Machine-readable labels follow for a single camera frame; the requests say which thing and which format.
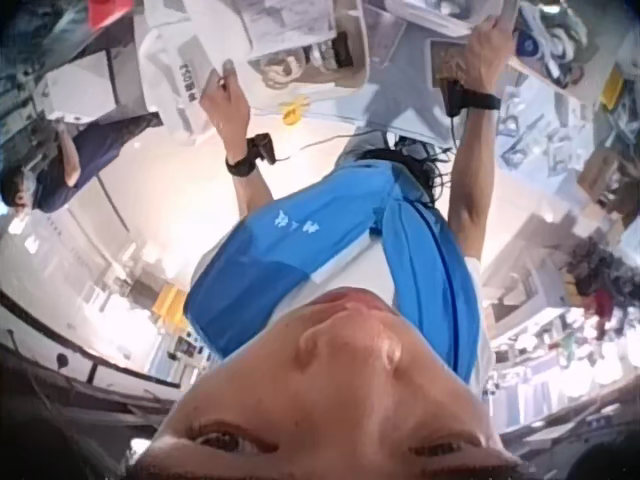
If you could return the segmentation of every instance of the blue shirt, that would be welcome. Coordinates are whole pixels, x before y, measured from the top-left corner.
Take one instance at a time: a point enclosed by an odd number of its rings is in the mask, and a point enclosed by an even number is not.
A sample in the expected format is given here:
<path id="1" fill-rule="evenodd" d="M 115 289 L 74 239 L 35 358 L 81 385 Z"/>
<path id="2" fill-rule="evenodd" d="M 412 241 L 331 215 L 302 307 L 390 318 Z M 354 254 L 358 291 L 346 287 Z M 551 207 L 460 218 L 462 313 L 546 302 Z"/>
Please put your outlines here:
<path id="1" fill-rule="evenodd" d="M 73 139 L 78 150 L 81 169 L 80 177 L 73 187 L 67 185 L 64 178 L 62 151 L 59 151 L 58 155 L 49 162 L 47 168 L 38 174 L 35 208 L 45 213 L 61 209 L 93 177 L 120 155 L 124 145 L 120 129 L 109 127 L 109 124 L 92 124 Z"/>

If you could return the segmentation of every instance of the white cloth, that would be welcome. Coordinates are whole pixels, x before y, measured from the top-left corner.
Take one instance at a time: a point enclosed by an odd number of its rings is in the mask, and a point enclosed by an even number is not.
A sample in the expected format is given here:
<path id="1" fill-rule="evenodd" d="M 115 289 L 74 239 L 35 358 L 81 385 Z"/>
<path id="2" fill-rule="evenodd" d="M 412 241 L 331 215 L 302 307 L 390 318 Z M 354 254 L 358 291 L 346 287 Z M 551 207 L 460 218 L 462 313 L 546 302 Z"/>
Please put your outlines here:
<path id="1" fill-rule="evenodd" d="M 193 275 L 192 284 L 195 283 L 225 240 L 226 237 L 202 257 Z M 475 394 L 481 395 L 487 377 L 495 365 L 495 356 L 491 350 L 482 315 L 480 262 L 475 258 L 465 258 L 465 261 L 478 297 L 481 324 L 477 360 L 471 374 L 469 388 Z M 274 310 L 269 322 L 277 321 L 287 312 L 305 305 L 329 290 L 340 287 L 364 288 L 378 295 L 389 305 L 394 304 L 395 286 L 379 239 L 372 238 L 369 234 L 362 235 L 317 270 L 311 276 L 310 281 L 300 285 L 284 297 Z"/>

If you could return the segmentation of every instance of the eye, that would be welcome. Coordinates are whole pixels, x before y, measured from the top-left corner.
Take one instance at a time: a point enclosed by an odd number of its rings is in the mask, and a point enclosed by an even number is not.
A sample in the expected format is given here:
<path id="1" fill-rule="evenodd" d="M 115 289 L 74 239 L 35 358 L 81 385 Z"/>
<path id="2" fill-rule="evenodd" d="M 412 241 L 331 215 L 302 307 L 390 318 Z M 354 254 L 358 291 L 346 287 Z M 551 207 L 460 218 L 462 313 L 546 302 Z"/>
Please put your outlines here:
<path id="1" fill-rule="evenodd" d="M 258 455 L 264 451 L 251 440 L 242 438 L 231 432 L 214 432 L 202 436 L 196 440 L 198 445 L 215 448 L 228 453 L 238 453 L 241 455 Z"/>
<path id="2" fill-rule="evenodd" d="M 260 455 L 274 453 L 278 450 L 277 444 L 251 433 L 243 427 L 223 421 L 194 426 L 188 438 L 198 445 L 237 455 Z"/>
<path id="3" fill-rule="evenodd" d="M 453 453 L 461 451 L 463 444 L 461 442 L 444 442 L 429 446 L 414 447 L 411 449 L 411 453 L 417 457 L 444 457 Z"/>

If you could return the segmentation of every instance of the yellow sticker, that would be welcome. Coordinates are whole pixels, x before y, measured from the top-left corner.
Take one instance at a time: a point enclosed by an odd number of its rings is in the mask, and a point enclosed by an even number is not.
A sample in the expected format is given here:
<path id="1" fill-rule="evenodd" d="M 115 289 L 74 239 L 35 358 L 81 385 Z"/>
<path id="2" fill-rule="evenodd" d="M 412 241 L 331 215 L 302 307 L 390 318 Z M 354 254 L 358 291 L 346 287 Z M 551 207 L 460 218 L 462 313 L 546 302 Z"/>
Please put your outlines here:
<path id="1" fill-rule="evenodd" d="M 286 103 L 282 106 L 282 122 L 291 127 L 302 119 L 302 115 L 309 108 L 310 101 L 308 97 L 299 96 L 293 102 Z"/>

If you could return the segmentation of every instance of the black watch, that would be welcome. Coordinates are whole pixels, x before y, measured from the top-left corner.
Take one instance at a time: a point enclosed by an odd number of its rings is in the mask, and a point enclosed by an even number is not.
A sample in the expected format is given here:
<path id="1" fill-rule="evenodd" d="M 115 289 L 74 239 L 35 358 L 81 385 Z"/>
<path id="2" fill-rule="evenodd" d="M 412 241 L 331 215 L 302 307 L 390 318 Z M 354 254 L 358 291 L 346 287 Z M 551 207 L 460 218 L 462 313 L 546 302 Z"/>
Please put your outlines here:
<path id="1" fill-rule="evenodd" d="M 460 115 L 463 108 L 500 110 L 502 102 L 495 95 L 469 90 L 457 80 L 446 80 L 440 86 L 447 116 L 450 118 Z"/>
<path id="2" fill-rule="evenodd" d="M 266 160 L 270 165 L 276 163 L 273 140 L 268 133 L 259 133 L 255 137 L 248 138 L 247 155 L 233 165 L 229 163 L 229 159 L 226 159 L 225 163 L 231 175 L 245 178 L 256 169 L 256 163 L 259 159 Z"/>

